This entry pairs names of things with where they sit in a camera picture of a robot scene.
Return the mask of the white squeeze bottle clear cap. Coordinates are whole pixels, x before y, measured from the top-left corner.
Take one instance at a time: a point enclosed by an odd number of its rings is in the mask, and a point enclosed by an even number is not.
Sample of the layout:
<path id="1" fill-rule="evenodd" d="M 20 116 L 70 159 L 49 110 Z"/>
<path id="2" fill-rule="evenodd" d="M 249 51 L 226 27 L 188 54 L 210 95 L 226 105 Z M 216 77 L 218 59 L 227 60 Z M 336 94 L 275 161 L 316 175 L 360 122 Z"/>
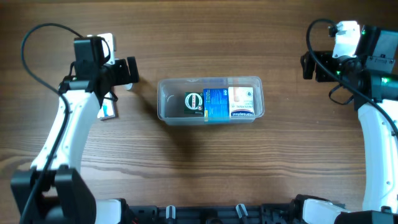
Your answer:
<path id="1" fill-rule="evenodd" d="M 128 84 L 125 84 L 125 85 L 124 85 L 124 89 L 127 90 L 127 91 L 131 91 L 131 90 L 132 90 L 132 87 L 133 87 L 133 84 L 132 84 L 132 83 L 128 83 Z"/>

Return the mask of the green Zam-Buk box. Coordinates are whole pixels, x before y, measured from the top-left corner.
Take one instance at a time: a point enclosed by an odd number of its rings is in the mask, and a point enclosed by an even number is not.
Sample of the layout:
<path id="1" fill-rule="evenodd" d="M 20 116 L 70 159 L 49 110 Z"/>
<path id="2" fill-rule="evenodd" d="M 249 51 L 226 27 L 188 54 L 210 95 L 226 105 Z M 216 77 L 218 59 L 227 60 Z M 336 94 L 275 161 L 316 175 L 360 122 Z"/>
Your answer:
<path id="1" fill-rule="evenodd" d="M 204 99 L 202 92 L 185 92 L 184 113 L 203 115 Z"/>

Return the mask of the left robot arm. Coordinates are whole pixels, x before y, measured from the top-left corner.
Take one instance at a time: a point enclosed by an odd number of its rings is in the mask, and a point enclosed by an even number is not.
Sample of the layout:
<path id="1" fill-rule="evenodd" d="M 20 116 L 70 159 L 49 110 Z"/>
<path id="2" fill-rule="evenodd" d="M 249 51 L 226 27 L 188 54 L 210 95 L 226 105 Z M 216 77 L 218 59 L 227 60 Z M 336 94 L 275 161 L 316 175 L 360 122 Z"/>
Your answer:
<path id="1" fill-rule="evenodd" d="M 77 37 L 76 60 L 56 93 L 59 105 L 49 136 L 28 171 L 11 189 L 21 223 L 137 223 L 124 199 L 96 200 L 80 175 L 91 126 L 114 86 L 139 80 L 134 57 L 116 59 L 113 34 Z"/>

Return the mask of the blue medicine box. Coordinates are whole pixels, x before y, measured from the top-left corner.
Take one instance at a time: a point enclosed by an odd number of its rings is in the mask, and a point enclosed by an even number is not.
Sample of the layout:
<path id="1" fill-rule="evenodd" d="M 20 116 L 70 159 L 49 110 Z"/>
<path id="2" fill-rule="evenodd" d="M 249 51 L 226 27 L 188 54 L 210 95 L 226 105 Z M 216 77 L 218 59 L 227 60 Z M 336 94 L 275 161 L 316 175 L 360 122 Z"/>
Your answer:
<path id="1" fill-rule="evenodd" d="M 225 122 L 229 120 L 229 100 L 227 88 L 205 88 L 203 90 L 205 122 Z"/>

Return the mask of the white Panadol box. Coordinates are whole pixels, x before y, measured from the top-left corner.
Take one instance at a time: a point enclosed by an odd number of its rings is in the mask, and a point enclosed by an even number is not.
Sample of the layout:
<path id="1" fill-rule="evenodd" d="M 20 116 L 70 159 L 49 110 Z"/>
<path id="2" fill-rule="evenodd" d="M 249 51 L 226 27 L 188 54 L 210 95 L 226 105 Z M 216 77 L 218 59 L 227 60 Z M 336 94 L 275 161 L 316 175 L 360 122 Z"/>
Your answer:
<path id="1" fill-rule="evenodd" d="M 116 112 L 114 109 L 114 101 L 112 101 L 111 93 L 105 95 L 102 106 L 97 114 L 97 118 L 100 120 L 111 119 L 116 117 Z"/>

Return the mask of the white Hansaplast box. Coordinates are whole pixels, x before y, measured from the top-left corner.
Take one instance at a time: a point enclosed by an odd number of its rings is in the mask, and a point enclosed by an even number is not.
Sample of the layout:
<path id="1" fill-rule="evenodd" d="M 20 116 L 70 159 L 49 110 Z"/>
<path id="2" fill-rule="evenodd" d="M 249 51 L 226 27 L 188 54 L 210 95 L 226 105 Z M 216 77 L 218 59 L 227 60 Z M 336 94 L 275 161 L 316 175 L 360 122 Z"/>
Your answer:
<path id="1" fill-rule="evenodd" d="M 253 87 L 229 87 L 229 116 L 254 116 Z"/>

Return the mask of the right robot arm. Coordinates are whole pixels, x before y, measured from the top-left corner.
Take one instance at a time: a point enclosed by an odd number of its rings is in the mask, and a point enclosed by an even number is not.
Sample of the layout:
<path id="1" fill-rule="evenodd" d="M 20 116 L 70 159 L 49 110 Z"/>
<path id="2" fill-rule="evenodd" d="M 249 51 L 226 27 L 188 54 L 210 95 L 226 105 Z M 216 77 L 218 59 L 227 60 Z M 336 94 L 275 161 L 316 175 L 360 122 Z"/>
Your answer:
<path id="1" fill-rule="evenodd" d="M 366 186 L 362 210 L 351 212 L 319 197 L 298 195 L 290 203 L 289 222 L 397 223 L 397 75 L 392 70 L 397 31 L 327 20 L 332 51 L 308 51 L 300 63 L 303 78 L 338 82 L 351 97 L 364 138 Z"/>

